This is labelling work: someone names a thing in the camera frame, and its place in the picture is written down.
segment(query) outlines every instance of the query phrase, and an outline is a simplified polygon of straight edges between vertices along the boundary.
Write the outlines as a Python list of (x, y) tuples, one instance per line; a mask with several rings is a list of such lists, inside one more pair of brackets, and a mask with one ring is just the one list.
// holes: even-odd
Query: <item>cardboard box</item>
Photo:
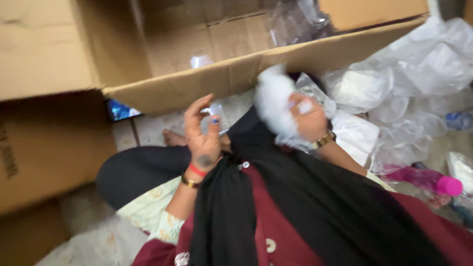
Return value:
[(115, 153), (99, 91), (0, 103), (0, 215), (93, 182)]
[(33, 266), (69, 239), (56, 201), (0, 218), (0, 265)]
[(473, 0), (465, 1), (465, 8), (463, 12), (463, 19), (473, 26)]
[[(265, 1), (1, 0), (0, 100), (108, 87), (140, 111), (170, 113), (243, 92), (276, 63), (317, 74), (363, 60), (428, 13), (426, 0), (319, 0), (340, 31), (382, 27), (271, 49)], [(201, 49), (216, 63), (191, 69)]]

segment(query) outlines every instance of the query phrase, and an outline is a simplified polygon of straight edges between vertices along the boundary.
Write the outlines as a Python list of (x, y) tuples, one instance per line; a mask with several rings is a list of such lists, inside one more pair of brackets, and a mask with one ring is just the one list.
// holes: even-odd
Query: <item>pink bottle cap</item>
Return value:
[(437, 193), (458, 196), (463, 191), (463, 184), (453, 177), (443, 176), (437, 181)]

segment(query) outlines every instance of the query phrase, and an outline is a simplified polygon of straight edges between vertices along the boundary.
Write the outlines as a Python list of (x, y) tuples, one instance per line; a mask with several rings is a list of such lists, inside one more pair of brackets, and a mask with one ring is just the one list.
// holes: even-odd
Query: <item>bracelet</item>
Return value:
[(200, 171), (200, 170), (197, 169), (197, 167), (195, 167), (192, 163), (189, 164), (189, 169), (190, 169), (192, 172), (196, 173), (198, 176), (202, 177), (202, 178), (204, 178), (204, 177), (207, 175), (206, 172)]
[(181, 176), (181, 181), (184, 185), (186, 185), (187, 187), (190, 187), (190, 188), (199, 188), (201, 186), (201, 182), (198, 182), (198, 181), (195, 181), (195, 180), (192, 180), (192, 179), (188, 179), (184, 175)]

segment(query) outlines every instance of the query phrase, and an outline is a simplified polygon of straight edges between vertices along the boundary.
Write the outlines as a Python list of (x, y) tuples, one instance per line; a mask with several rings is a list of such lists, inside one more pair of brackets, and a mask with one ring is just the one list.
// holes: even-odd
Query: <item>pink bottle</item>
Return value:
[(458, 196), (463, 191), (463, 185), (460, 180), (444, 176), (431, 169), (406, 167), (386, 176), (389, 179), (409, 182), (425, 190), (437, 192), (440, 195)]

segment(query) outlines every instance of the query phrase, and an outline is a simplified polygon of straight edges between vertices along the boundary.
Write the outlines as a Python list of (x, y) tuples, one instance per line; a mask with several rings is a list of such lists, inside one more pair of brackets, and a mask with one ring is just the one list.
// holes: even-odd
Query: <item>black scarf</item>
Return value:
[(232, 148), (235, 156), (224, 157), (198, 192), (190, 265), (258, 264), (251, 181), (234, 158), (257, 167), (286, 219), (324, 264), (448, 265), (402, 206), (367, 178), (300, 151), (254, 143)]

